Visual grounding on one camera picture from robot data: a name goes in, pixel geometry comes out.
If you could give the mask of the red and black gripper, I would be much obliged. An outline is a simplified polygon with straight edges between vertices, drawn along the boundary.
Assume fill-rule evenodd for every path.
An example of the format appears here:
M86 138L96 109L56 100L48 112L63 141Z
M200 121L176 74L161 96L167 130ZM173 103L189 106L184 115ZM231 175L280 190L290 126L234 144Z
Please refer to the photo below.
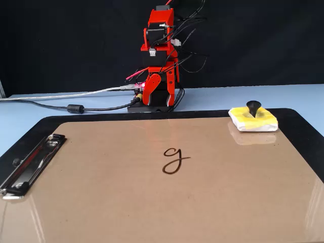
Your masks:
M179 82L179 68L150 67L145 82L143 104L166 104L171 107L175 103L175 87Z

